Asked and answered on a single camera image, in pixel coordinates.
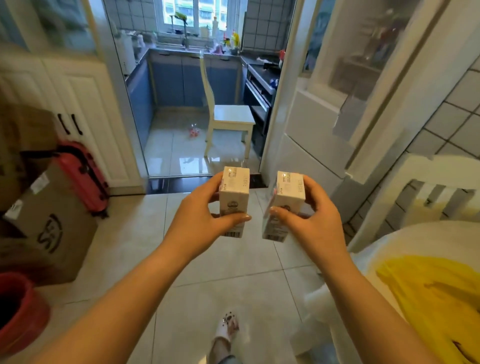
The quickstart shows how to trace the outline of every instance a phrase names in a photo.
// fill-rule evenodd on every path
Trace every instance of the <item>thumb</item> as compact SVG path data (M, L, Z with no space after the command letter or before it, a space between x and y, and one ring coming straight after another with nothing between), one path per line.
M235 214L224 215L215 219L215 225L217 232L222 235L234 226L241 224L242 222L250 221L252 217L244 212L237 212Z
M287 225L291 231L297 231L300 229L300 224L303 219L290 211L281 207L271 207L270 215L279 219L283 224Z

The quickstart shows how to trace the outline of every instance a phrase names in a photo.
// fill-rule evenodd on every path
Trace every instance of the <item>cabinet handle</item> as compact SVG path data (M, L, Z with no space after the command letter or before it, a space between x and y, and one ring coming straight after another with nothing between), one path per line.
M65 130L65 133L67 133L67 135L70 135L70 130L68 130L67 127L65 126L65 124L63 123L63 120L61 119L61 114L57 114L57 117L60 120L60 124L62 125L63 129Z
M73 123L75 124L75 128L77 128L78 134L83 135L84 133L78 127L77 120L75 120L75 114L72 114L72 120L73 120Z

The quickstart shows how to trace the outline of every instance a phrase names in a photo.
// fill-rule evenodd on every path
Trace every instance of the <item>red bucket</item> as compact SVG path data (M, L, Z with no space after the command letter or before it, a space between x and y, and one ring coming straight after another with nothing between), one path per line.
M50 320L50 306L19 273L0 274L0 357L30 345Z

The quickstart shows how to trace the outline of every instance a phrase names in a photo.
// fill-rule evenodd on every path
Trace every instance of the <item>milk carton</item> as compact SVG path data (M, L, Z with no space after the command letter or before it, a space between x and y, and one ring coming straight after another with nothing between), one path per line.
M250 170L240 167L224 167L222 184L218 189L220 200L220 216L235 212L247 213L248 193L250 188ZM224 236L241 238L243 226L241 223L227 231Z
M272 206L280 206L294 214L298 214L304 202L305 187L303 186L303 175L299 173L277 172L276 186L264 215L262 237L283 243L288 235L288 228L280 220L270 216L270 208Z

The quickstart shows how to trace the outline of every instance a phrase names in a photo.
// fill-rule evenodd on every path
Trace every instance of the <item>hand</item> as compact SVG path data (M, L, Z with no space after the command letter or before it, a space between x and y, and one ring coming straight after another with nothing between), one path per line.
M218 201L222 176L222 172L217 173L183 199L162 245L171 243L182 255L192 260L207 250L220 235L252 219L242 212L222 217L210 213L208 204Z
M288 226L310 259L323 270L332 262L349 258L342 220L319 184L305 175L303 182L306 202L315 211L312 216L302 218L281 207L271 207L270 214Z

